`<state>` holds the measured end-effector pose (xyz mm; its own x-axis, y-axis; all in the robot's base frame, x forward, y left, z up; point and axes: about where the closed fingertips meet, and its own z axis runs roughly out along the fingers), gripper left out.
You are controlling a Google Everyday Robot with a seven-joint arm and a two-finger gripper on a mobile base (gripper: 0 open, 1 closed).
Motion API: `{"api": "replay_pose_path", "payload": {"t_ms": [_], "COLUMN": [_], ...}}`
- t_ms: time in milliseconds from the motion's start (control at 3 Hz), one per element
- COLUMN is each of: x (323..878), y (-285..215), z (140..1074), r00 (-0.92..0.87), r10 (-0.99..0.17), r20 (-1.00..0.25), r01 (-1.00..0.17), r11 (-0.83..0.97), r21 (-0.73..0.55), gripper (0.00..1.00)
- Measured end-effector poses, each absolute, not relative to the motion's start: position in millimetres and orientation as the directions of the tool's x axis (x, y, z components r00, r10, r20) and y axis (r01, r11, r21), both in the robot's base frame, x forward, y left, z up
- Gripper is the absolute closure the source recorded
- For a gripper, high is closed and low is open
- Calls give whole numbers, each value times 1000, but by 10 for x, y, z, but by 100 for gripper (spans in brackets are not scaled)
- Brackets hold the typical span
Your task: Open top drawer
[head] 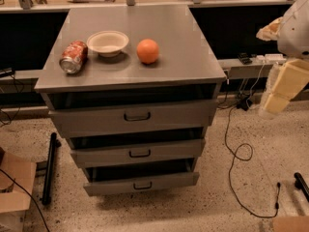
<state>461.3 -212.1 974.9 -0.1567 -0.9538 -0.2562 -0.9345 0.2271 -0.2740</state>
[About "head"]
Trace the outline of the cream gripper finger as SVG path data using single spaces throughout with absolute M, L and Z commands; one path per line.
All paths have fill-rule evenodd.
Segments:
M 275 118 L 308 83 L 308 61 L 293 59 L 283 65 L 274 64 L 261 97 L 259 115 L 264 119 Z
M 270 24 L 261 28 L 256 37 L 262 41 L 277 41 L 279 38 L 279 29 L 282 17 L 274 19 Z

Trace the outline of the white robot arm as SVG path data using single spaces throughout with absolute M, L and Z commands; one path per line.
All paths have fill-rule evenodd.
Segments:
M 278 51 L 287 57 L 284 64 L 276 62 L 272 66 L 261 97 L 259 115 L 273 119 L 309 83 L 309 0 L 296 0 L 256 37 L 277 41 Z

